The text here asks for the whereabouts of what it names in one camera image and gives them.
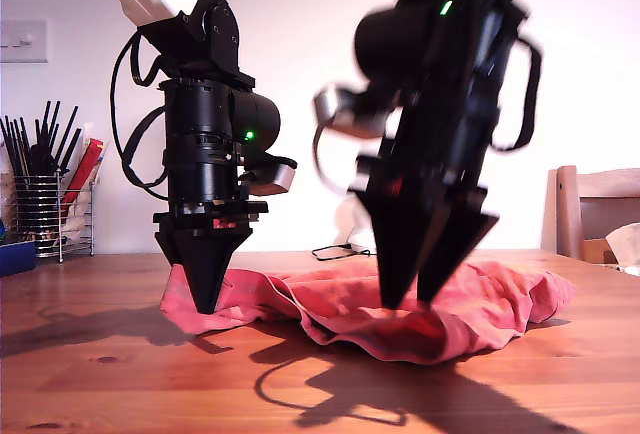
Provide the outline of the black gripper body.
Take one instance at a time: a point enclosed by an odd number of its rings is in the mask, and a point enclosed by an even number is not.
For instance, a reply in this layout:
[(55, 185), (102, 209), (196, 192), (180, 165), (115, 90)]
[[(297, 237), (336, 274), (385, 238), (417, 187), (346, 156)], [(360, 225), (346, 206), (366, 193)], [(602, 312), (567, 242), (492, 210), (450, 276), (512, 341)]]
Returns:
[(233, 162), (166, 162), (165, 168), (168, 211), (153, 215), (162, 229), (236, 229), (268, 212), (265, 201), (248, 200)]

